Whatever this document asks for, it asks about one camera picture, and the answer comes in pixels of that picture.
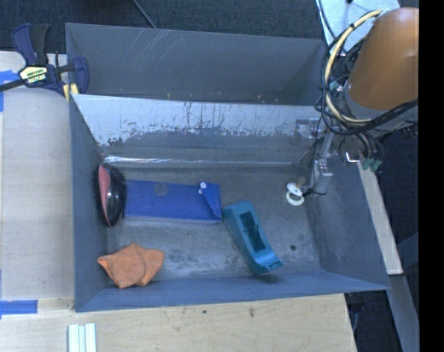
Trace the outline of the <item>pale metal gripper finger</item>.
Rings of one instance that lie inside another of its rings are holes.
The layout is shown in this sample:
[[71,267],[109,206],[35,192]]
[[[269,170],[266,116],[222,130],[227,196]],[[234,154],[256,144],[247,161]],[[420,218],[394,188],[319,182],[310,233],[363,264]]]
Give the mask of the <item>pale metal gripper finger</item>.
[[289,136],[289,144],[296,147],[304,142],[312,142],[317,139],[318,122],[319,120],[315,119],[296,120],[294,129]]
[[333,172],[324,158],[318,159],[314,164],[314,193],[324,195],[328,191],[328,185],[333,177]]

